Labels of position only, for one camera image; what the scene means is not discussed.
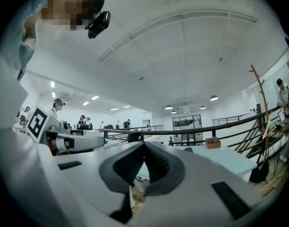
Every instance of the black camera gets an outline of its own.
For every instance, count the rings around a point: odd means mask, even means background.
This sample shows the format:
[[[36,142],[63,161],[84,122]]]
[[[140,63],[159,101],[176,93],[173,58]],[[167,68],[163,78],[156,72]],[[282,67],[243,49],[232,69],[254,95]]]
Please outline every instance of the black camera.
[[[89,39],[94,39],[102,31],[109,27],[111,13],[109,11],[102,12],[96,19],[85,26],[88,29]]]

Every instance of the black cap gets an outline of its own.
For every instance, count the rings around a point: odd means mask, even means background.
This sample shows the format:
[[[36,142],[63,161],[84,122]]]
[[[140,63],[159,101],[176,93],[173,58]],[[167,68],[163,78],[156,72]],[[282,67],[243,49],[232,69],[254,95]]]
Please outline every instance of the black cap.
[[[278,85],[278,86],[281,85],[282,82],[283,82],[283,81],[279,78],[279,79],[277,80],[277,85]]]

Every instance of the black slot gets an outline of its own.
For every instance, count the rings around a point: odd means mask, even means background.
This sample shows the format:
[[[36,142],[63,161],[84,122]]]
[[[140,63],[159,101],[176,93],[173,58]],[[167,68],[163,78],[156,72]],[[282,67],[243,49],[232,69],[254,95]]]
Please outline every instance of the black slot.
[[[212,184],[213,189],[228,208],[234,219],[238,219],[250,211],[250,208],[225,183]]]
[[[62,164],[58,164],[60,170],[65,170],[65,169],[68,169],[68,168],[73,168],[73,167],[76,167],[76,166],[79,166],[81,165],[82,163],[80,163],[79,161],[72,161],[72,162],[68,162],[68,163],[62,163]]]

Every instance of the light blue table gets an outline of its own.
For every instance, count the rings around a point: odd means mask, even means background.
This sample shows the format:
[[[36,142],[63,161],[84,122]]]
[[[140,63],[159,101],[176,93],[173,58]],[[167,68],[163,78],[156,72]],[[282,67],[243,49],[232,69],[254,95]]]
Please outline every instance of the light blue table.
[[[209,158],[211,161],[222,165],[237,176],[248,174],[257,167],[255,162],[225,146],[217,149],[207,149],[205,146],[189,147],[192,148],[193,153]],[[171,148],[184,150],[185,148],[188,148],[188,146],[176,146]],[[137,175],[150,179],[148,168],[145,163],[142,165]]]

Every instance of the white shoe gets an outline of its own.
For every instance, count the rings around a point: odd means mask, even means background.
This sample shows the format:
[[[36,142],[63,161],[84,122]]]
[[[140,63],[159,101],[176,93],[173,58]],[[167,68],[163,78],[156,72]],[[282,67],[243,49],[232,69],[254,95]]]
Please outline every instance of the white shoe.
[[[287,162],[287,158],[284,157],[284,156],[280,156],[280,160],[283,161],[283,162]]]

